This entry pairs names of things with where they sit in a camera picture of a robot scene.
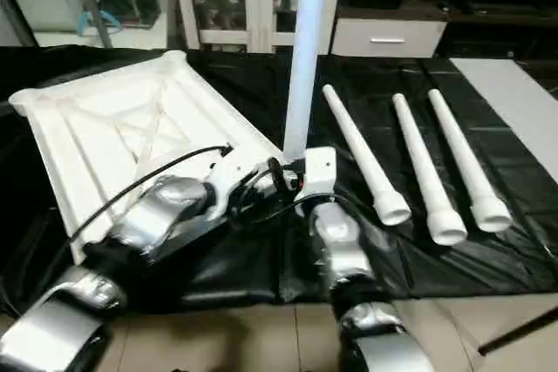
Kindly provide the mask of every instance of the pvc pipe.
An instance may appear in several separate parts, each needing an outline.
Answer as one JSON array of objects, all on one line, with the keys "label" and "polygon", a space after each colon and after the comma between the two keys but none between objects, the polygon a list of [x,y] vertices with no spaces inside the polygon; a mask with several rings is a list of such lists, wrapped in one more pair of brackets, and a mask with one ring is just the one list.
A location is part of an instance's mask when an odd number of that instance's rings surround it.
[{"label": "pvc pipe", "polygon": [[333,87],[324,86],[323,95],[327,99],[350,151],[357,161],[358,168],[374,197],[374,208],[380,220],[387,226],[395,226],[408,220],[411,216],[411,209],[401,193],[393,189],[382,166],[366,144]]},{"label": "pvc pipe", "polygon": [[426,224],[430,235],[434,242],[441,246],[457,244],[467,237],[463,220],[453,209],[452,203],[446,195],[405,96],[401,93],[394,95],[393,104],[398,114],[407,150],[411,155],[420,192],[425,201],[428,212]]},{"label": "pvc pipe", "polygon": [[303,157],[306,148],[323,4],[324,0],[298,1],[289,105],[283,142],[283,153],[287,160]]},{"label": "pvc pipe", "polygon": [[494,193],[444,97],[438,89],[430,90],[428,97],[471,197],[471,211],[477,225],[488,233],[507,229],[512,224],[512,217],[506,204]]}]

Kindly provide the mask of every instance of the black cloth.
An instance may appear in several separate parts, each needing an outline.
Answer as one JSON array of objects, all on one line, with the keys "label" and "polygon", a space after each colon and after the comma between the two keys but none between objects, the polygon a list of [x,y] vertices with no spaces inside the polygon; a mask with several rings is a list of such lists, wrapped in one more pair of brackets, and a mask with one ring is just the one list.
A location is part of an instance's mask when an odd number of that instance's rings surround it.
[{"label": "black cloth", "polygon": [[[0,92],[6,99],[19,89],[54,85],[160,54],[78,46],[3,49]],[[191,51],[188,62],[281,148],[290,56]],[[326,83],[336,88],[389,179],[407,199],[412,220],[398,227],[379,223],[371,194],[322,98]],[[436,85],[513,213],[514,224],[504,233],[482,233],[473,222],[466,189],[426,96]],[[455,247],[436,246],[427,231],[424,203],[391,106],[396,92],[407,96],[450,199],[466,223],[468,239]],[[3,291],[25,305],[66,234],[27,120],[6,102],[0,130],[1,279]],[[320,145],[337,149],[337,191],[370,208],[363,212],[366,250],[393,298],[558,291],[558,186],[449,61],[322,57],[308,137],[308,146]],[[178,252],[153,270],[139,309],[173,312],[324,301],[319,283],[308,226],[289,213],[241,231],[224,225]]]}]

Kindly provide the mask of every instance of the black wire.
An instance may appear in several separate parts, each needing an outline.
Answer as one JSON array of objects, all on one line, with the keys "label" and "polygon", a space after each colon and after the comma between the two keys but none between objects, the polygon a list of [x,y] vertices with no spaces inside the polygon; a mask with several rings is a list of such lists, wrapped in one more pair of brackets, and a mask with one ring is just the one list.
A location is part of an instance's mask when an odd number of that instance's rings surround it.
[{"label": "black wire", "polygon": [[240,213],[243,205],[244,205],[244,200],[246,199],[246,197],[248,196],[248,192],[250,192],[252,189],[254,189],[254,186],[256,183],[258,183],[260,181],[261,178],[267,176],[268,174],[271,173],[271,169],[266,169],[261,173],[258,173],[252,180],[250,180],[250,182],[246,185],[246,187],[244,188],[244,190],[241,193],[241,196],[238,198],[238,200],[236,201],[236,205],[235,205],[235,210],[233,212],[235,217],[238,217],[238,214]]},{"label": "black wire", "polygon": [[39,286],[37,287],[37,295],[35,296],[38,297],[42,292],[44,292],[46,287],[49,285],[52,276],[54,275],[58,267],[60,260],[62,259],[62,257],[64,257],[64,254],[66,250],[70,247],[70,245],[79,238],[79,236],[84,232],[84,230],[87,227],[91,225],[91,223],[93,223],[93,221],[95,221],[104,211],[106,211],[108,208],[114,205],[115,202],[120,200],[122,197],[127,195],[136,187],[144,184],[149,179],[153,178],[154,176],[157,176],[158,174],[164,172],[166,169],[170,167],[178,165],[184,160],[191,159],[192,157],[197,156],[198,154],[203,154],[204,152],[221,151],[221,154],[225,155],[227,152],[230,152],[231,150],[232,147],[230,145],[214,145],[211,147],[201,148],[200,150],[196,150],[194,152],[189,152],[174,160],[171,160],[165,165],[159,167],[158,169],[155,169],[152,172],[134,181],[130,186],[127,186],[124,189],[122,189],[122,191],[114,195],[114,197],[109,199],[103,206],[101,206],[97,211],[95,211],[87,220],[85,220],[85,222],[80,227],[76,229],[76,231],[73,232],[73,234],[70,237],[68,237],[68,239],[66,239],[64,244],[59,248],[58,252],[54,255],[54,258],[52,259],[51,263],[46,268],[43,279],[41,280]]},{"label": "black wire", "polygon": [[284,206],[283,208],[269,214],[266,215],[263,218],[259,218],[257,220],[252,220],[250,221],[250,224],[261,224],[265,221],[269,221],[272,220],[276,217],[280,217],[282,215],[284,215],[286,212],[290,211],[291,209],[295,208],[297,205],[302,204],[303,202],[308,202],[309,200],[315,200],[318,198],[335,198],[336,200],[338,200],[340,203],[343,204],[343,206],[346,206],[348,208],[350,208],[352,210],[353,213],[359,213],[357,206],[348,198],[344,197],[343,195],[340,195],[338,193],[312,193],[311,195],[305,196],[299,200],[294,200],[293,202],[291,202],[290,204],[288,204],[287,206]]}]

